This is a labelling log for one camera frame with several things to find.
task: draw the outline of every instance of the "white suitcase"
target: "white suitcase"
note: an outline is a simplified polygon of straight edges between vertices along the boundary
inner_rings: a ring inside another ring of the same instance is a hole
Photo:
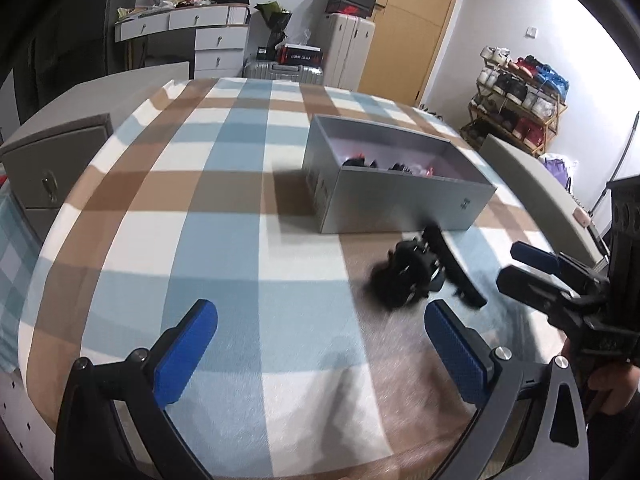
[[[375,23],[346,14],[327,14],[321,18],[312,44],[324,53],[325,86],[358,89],[375,29]]]

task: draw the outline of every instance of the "wooden door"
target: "wooden door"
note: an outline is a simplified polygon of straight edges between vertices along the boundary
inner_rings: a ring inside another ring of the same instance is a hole
[[[452,5],[453,0],[388,0],[373,15],[376,31],[358,90],[414,105]]]

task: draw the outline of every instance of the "drawer handle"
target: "drawer handle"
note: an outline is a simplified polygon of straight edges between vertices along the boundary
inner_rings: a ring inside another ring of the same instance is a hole
[[[58,183],[56,182],[56,177],[50,171],[47,171],[42,177],[42,187],[49,195],[49,201],[55,204],[58,201]]]

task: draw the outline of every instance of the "gray cardboard box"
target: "gray cardboard box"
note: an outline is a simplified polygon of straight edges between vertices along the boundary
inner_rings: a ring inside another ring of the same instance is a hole
[[[379,169],[342,166],[363,153]],[[389,171],[396,162],[434,176]],[[421,231],[430,221],[466,230],[495,187],[448,140],[387,124],[316,115],[302,163],[320,232]]]

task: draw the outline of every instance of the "blue rubber pad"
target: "blue rubber pad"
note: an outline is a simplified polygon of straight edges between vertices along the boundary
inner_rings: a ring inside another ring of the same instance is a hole
[[[218,328],[216,307],[210,301],[199,301],[200,310],[156,367],[153,391],[161,410],[180,399]]]
[[[465,402],[484,405],[488,397],[487,373],[462,335],[466,330],[459,319],[458,327],[443,312],[449,308],[442,300],[431,301],[424,311],[424,328],[447,372],[456,383]]]
[[[523,264],[542,270],[547,274],[558,275],[560,266],[558,257],[524,242],[515,242],[511,246],[511,257]]]

